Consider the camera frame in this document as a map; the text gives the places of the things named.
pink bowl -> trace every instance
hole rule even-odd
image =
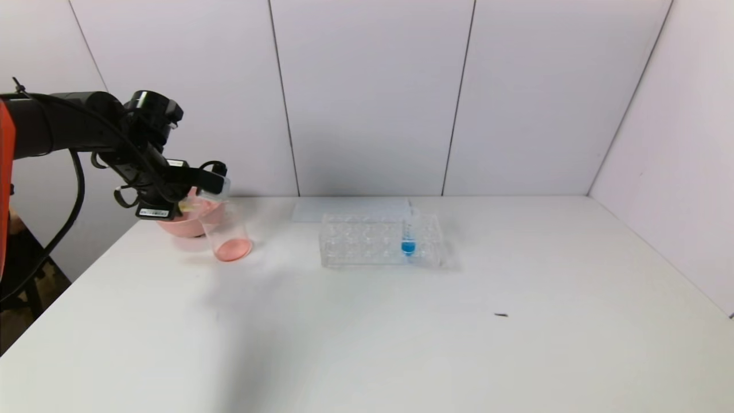
[[[192,189],[189,197],[195,196],[196,189]],[[214,214],[223,212],[224,204],[215,204],[214,202],[204,201],[203,213]],[[198,216],[202,214],[196,214],[196,217],[191,218],[190,212],[184,212],[183,216],[177,217],[172,221],[156,221],[164,231],[175,237],[181,238],[193,238],[204,235],[204,227],[201,226],[201,222],[198,220]]]

